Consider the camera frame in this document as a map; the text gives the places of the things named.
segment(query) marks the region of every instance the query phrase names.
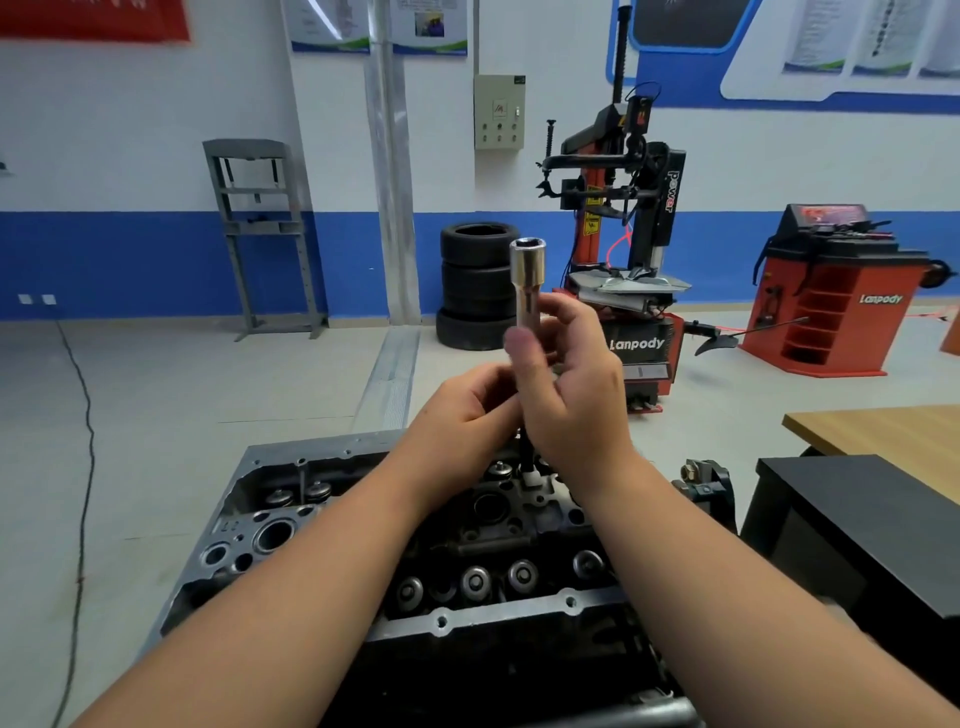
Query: forearm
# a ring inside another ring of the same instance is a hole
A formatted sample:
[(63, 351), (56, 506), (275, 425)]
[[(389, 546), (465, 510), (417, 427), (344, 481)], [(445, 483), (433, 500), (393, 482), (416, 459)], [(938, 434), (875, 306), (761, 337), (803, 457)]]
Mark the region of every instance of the forearm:
[(77, 725), (315, 726), (422, 515), (388, 472), (374, 471), (171, 633)]
[(942, 697), (676, 493), (639, 456), (578, 497), (711, 726), (955, 725)]

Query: tire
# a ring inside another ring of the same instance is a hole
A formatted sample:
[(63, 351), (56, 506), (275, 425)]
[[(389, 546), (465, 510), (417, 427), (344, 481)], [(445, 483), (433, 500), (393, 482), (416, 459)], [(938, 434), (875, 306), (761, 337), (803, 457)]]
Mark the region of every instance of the tire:
[(483, 321), (453, 316), (446, 309), (437, 311), (437, 338), (451, 349), (466, 352), (491, 352), (503, 349), (503, 334), (516, 318)]
[(440, 256), (464, 268), (510, 265), (510, 244), (520, 237), (513, 225), (461, 223), (440, 233)]
[(509, 299), (469, 299), (444, 292), (444, 309), (464, 318), (509, 319), (516, 316), (516, 296)]
[(441, 271), (444, 293), (461, 299), (498, 301), (516, 296), (510, 266), (461, 268), (444, 263)]

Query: red machine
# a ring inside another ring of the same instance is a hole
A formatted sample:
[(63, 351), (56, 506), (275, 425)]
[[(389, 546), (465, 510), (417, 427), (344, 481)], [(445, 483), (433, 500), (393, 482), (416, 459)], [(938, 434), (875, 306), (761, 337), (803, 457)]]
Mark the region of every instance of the red machine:
[[(547, 122), (546, 158), (540, 164), (543, 182), (538, 188), (541, 197), (557, 198), (561, 209), (576, 212), (563, 291), (599, 310), (611, 351), (623, 362), (628, 406), (660, 411), (657, 400), (670, 391), (676, 376), (684, 332), (712, 336), (717, 331), (699, 325), (691, 330), (679, 316), (665, 312), (676, 294), (690, 287), (661, 270), (686, 152), (645, 139), (655, 98), (635, 94), (627, 103), (621, 100), (630, 14), (630, 6), (617, 12), (612, 103), (600, 110), (591, 126), (566, 139), (556, 156), (551, 155), (555, 122)], [(555, 169), (578, 169), (580, 176), (563, 180), (560, 192), (555, 192), (549, 181)], [(629, 176), (626, 184), (615, 186), (617, 170)], [(633, 223), (626, 269), (600, 262), (603, 218), (617, 220), (624, 228)]]
[(742, 349), (807, 376), (884, 376), (926, 252), (900, 248), (863, 205), (790, 205), (757, 261), (766, 265)]

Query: gray metal frame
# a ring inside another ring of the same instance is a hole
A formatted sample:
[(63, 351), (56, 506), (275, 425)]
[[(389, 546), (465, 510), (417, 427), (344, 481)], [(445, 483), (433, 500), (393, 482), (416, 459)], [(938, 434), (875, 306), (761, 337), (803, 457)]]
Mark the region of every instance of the gray metal frame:
[[(217, 207), (224, 224), (224, 237), (227, 239), (227, 250), (230, 264), (233, 266), (233, 277), (236, 279), (237, 292), (240, 294), (240, 305), (243, 307), (245, 330), (237, 341), (252, 333), (289, 333), (309, 331), (310, 338), (320, 335), (320, 327), (326, 314), (317, 309), (317, 299), (313, 290), (313, 272), (310, 268), (310, 257), (306, 249), (303, 218), (300, 215), (300, 200), (297, 197), (297, 173), (290, 153), (290, 147), (280, 141), (272, 139), (210, 139), (204, 142), (206, 164), (210, 170), (210, 180), (213, 182), (213, 191), (217, 197)], [(268, 159), (275, 166), (279, 164), (283, 170), (284, 186), (275, 187), (237, 187), (224, 179), (221, 159)], [(263, 220), (248, 222), (235, 220), (230, 205), (230, 195), (285, 195), (290, 212), (290, 220)], [(243, 261), (240, 257), (237, 238), (241, 235), (289, 235), (297, 245), (297, 258), (300, 260), (300, 278), (303, 281), (303, 295), (306, 298), (306, 323), (291, 326), (267, 326), (263, 320), (253, 312), (250, 303), (250, 294), (247, 291), (247, 280), (244, 276)]]

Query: blue wall panel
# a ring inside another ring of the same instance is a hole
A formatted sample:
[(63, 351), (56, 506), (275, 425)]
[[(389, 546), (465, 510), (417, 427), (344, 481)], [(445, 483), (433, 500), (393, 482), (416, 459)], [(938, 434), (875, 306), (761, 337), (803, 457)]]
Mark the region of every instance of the blue wall panel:
[[(318, 306), (324, 284), (312, 220), (307, 248)], [(241, 238), (254, 310), (306, 310), (287, 237)], [(16, 294), (57, 296), (57, 309)], [(0, 212), (0, 319), (240, 313), (217, 212)]]
[[(960, 267), (960, 212), (873, 216), (893, 220), (890, 230), (902, 246), (928, 250)], [(573, 237), (571, 212), (419, 212), (414, 218), (420, 309), (426, 315), (436, 313), (443, 302), (440, 231), (459, 222), (496, 220), (516, 225), (522, 235), (542, 237), (547, 241), (547, 287), (561, 282)], [(678, 214), (665, 267), (693, 285), (683, 303), (752, 300), (754, 261), (779, 219), (779, 212)], [(319, 305), (331, 318), (387, 316), (377, 213), (322, 212), (307, 215), (306, 221)], [(622, 232), (605, 221), (601, 256)], [(248, 263), (255, 310), (305, 310), (291, 240), (242, 239), (241, 255)], [(621, 244), (611, 261), (624, 265), (626, 257), (627, 245)], [(53, 293), (58, 306), (21, 305), (18, 293), (37, 300)], [(928, 293), (960, 295), (960, 279)], [(0, 320), (239, 313), (216, 212), (0, 213)]]
[[(750, 283), (756, 257), (780, 222), (782, 212), (680, 212), (667, 250), (664, 268), (670, 275), (692, 284), (681, 303), (738, 303), (752, 301)], [(904, 248), (930, 251), (960, 268), (960, 212), (873, 212), (875, 220), (890, 219)], [(522, 235), (547, 242), (547, 286), (560, 284), (573, 240), (572, 212), (419, 212), (417, 265), (420, 277), (420, 310), (434, 314), (443, 300), (441, 287), (440, 230), (447, 225), (496, 220), (516, 225)], [(601, 257), (623, 234), (615, 222), (601, 229)], [(611, 263), (624, 266), (627, 245), (616, 247)], [(960, 279), (942, 288), (922, 291), (934, 296), (960, 295)]]
[(315, 212), (330, 318), (386, 316), (387, 287), (376, 212)]

